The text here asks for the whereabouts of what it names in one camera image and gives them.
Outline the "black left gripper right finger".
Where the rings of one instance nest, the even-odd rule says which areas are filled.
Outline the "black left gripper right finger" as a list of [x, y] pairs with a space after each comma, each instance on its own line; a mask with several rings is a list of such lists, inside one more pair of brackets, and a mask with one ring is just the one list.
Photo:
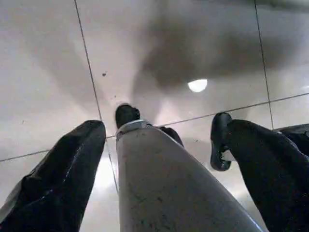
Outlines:
[[246, 120], [229, 123], [229, 150], [271, 232], [309, 230], [309, 139]]

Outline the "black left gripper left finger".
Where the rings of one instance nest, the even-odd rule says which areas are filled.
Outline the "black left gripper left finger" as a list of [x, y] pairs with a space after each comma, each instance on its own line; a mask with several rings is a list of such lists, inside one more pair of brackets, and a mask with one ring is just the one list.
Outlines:
[[105, 140], [99, 120], [62, 136], [7, 197], [0, 209], [1, 231], [79, 231]]

